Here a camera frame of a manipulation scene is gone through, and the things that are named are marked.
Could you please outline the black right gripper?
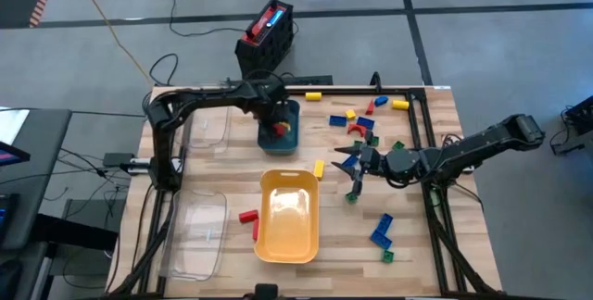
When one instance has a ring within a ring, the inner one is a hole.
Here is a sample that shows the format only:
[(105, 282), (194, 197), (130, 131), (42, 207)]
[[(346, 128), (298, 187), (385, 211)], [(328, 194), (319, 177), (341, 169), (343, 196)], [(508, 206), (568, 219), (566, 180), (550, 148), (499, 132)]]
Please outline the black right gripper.
[(353, 181), (351, 193), (361, 194), (363, 177), (365, 175), (373, 175), (380, 178), (387, 178), (388, 172), (385, 163), (385, 156), (381, 155), (375, 147), (371, 146), (371, 139), (374, 136), (372, 131), (366, 131), (364, 141), (362, 144), (355, 144), (345, 147), (336, 147), (334, 150), (338, 153), (347, 154), (350, 156), (357, 156), (359, 158), (359, 169), (353, 166), (345, 166), (343, 164), (332, 161), (331, 164), (338, 169), (344, 171)]

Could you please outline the teal plastic bin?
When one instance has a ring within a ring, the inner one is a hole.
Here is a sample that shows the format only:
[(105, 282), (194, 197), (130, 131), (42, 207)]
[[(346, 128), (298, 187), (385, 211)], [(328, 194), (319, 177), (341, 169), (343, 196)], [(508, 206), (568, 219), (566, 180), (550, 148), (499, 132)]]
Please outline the teal plastic bin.
[(295, 153), (299, 143), (299, 112), (300, 104), (294, 100), (287, 100), (280, 110), (287, 119), (287, 127), (284, 127), (284, 136), (280, 137), (275, 130), (267, 131), (262, 125), (258, 127), (258, 145), (268, 155), (290, 156)]

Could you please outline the black and red toolbox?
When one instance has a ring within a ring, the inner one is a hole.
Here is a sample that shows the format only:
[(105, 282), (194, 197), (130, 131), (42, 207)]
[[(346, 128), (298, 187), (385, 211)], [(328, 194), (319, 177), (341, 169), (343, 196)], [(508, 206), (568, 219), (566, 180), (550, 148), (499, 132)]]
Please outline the black and red toolbox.
[(265, 7), (277, 5), (287, 6), (291, 11), (289, 16), (291, 29), (282, 36), (270, 37), (258, 46), (242, 41), (241, 37), (237, 40), (234, 53), (243, 78), (264, 78), (267, 71), (274, 71), (278, 67), (292, 46), (296, 33), (293, 20), (293, 6), (279, 0), (269, 0)]

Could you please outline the clear plastic bin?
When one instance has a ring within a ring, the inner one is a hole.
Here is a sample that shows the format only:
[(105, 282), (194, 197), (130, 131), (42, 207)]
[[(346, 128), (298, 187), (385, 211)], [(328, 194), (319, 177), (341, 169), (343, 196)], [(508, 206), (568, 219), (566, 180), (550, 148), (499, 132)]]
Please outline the clear plastic bin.
[(191, 155), (223, 153), (229, 144), (232, 116), (230, 107), (198, 109), (177, 130), (174, 142)]
[(158, 275), (185, 281), (211, 279), (220, 265), (229, 214), (223, 193), (181, 190), (175, 194)]

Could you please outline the red power unit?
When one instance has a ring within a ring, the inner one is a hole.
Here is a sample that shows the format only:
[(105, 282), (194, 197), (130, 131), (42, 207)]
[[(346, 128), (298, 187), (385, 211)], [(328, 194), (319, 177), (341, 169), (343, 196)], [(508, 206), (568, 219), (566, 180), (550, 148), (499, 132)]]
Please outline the red power unit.
[(287, 6), (266, 6), (246, 28), (241, 40), (258, 46), (270, 37), (288, 33), (291, 29), (290, 13)]

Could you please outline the orange plastic bin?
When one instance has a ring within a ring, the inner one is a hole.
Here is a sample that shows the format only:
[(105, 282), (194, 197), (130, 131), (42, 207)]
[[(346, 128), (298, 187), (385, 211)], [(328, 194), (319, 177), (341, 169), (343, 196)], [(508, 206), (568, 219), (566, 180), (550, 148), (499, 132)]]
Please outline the orange plastic bin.
[(260, 178), (254, 252), (270, 263), (305, 264), (319, 251), (320, 188), (309, 171), (272, 169)]

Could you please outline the small black box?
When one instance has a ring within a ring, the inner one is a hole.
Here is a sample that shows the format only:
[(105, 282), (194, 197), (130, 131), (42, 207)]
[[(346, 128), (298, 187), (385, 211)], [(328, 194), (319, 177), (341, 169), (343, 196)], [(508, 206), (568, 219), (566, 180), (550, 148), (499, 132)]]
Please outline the small black box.
[(105, 153), (103, 166), (105, 168), (127, 168), (134, 159), (132, 153)]

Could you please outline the black floor equipment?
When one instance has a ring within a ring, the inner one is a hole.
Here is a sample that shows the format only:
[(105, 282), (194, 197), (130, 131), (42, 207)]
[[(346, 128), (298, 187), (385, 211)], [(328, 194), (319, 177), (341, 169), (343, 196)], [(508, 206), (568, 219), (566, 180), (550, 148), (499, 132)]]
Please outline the black floor equipment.
[(561, 121), (565, 138), (554, 143), (557, 136), (550, 138), (549, 146), (555, 156), (567, 155), (576, 150), (585, 150), (593, 160), (593, 95), (576, 106), (567, 106), (561, 112)]

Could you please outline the black side desk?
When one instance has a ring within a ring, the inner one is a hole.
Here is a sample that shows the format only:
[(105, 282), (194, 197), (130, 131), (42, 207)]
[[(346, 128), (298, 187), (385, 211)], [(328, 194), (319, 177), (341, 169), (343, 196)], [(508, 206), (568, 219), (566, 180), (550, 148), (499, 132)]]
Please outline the black side desk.
[(18, 196), (0, 250), (20, 249), (29, 241), (70, 119), (69, 110), (46, 109), (32, 110), (24, 120), (13, 145), (30, 160), (0, 167), (0, 194)]

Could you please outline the white paper sheet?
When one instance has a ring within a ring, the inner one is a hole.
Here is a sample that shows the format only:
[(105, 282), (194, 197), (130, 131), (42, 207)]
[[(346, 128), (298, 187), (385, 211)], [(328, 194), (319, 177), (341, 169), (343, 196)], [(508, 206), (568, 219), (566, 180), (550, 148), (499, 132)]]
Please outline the white paper sheet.
[(0, 106), (0, 142), (12, 145), (30, 114), (29, 109)]

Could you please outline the small tilted monitor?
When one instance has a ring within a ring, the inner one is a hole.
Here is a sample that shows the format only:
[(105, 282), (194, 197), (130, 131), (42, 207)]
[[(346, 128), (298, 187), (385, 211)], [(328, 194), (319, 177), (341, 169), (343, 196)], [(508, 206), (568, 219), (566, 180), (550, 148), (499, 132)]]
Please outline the small tilted monitor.
[(0, 167), (27, 162), (30, 154), (0, 141)]

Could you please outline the dark screen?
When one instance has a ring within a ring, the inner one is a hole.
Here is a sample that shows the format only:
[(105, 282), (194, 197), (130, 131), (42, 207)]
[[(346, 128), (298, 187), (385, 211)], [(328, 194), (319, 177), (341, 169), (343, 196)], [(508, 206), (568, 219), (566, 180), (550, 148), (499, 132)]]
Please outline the dark screen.
[(0, 246), (19, 205), (18, 194), (0, 194)]

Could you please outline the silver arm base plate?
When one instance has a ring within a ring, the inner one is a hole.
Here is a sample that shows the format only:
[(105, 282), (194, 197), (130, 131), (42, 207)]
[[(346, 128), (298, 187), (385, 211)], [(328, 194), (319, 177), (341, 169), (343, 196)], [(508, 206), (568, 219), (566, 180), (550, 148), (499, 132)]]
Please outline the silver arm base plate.
[[(173, 168), (181, 173), (183, 170), (183, 162), (178, 157), (171, 159)], [(128, 161), (120, 164), (120, 169), (128, 173), (129, 175), (147, 174), (150, 168), (149, 158), (136, 158), (132, 157)]]

